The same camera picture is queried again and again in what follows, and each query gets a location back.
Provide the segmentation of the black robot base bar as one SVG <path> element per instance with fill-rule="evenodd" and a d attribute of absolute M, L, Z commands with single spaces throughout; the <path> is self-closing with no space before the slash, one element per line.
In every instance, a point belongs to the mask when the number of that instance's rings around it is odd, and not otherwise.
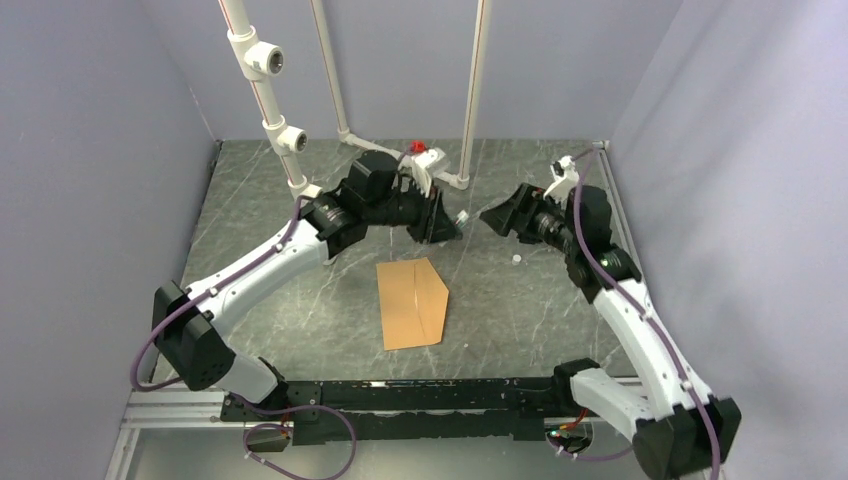
<path fill-rule="evenodd" d="M 296 446 L 359 441 L 508 437 L 542 441 L 559 427 L 583 436 L 597 416 L 549 377 L 309 380 L 288 383 L 281 400 L 249 407 L 224 397 L 221 421 L 274 422 Z"/>

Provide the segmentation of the brown paper envelope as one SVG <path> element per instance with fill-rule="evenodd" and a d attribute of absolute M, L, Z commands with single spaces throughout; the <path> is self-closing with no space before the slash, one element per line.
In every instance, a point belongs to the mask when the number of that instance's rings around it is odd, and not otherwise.
<path fill-rule="evenodd" d="M 377 288 L 386 351 L 443 340 L 449 289 L 428 258 L 379 263 Z"/>

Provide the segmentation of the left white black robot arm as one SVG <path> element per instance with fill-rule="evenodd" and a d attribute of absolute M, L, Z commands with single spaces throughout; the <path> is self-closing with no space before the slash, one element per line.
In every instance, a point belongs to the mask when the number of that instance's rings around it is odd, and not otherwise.
<path fill-rule="evenodd" d="M 439 148 L 398 157 L 365 151 L 335 188 L 298 197 L 292 218 L 249 253 L 188 287 L 160 286 L 153 345 L 190 390 L 222 387 L 247 398 L 261 419 L 279 417 L 288 402 L 284 377 L 237 352 L 229 332 L 256 304 L 363 240 L 372 226 L 403 227 L 421 244 L 460 239 L 459 222 L 445 211 L 435 183 L 445 168 Z"/>

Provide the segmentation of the green white glue stick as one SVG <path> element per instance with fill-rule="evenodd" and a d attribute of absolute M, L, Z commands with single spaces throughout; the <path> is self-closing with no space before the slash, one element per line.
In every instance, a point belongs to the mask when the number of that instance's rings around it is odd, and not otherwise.
<path fill-rule="evenodd" d="M 455 218 L 455 226 L 459 229 L 464 228 L 469 221 L 469 218 L 469 213 L 466 210 L 461 210 Z"/>

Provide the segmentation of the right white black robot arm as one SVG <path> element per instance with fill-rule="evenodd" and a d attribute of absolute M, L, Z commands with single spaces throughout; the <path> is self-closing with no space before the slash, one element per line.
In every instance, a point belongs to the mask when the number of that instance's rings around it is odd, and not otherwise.
<path fill-rule="evenodd" d="M 619 340 L 645 390 L 637 395 L 597 362 L 580 359 L 554 370 L 557 411 L 598 415 L 631 444 L 650 479 L 707 470 L 718 478 L 741 423 L 730 398 L 717 397 L 685 360 L 653 308 L 642 273 L 612 239 L 612 207 L 594 186 L 555 200 L 522 184 L 480 219 L 497 235 L 544 243 L 564 256 L 570 280 Z"/>

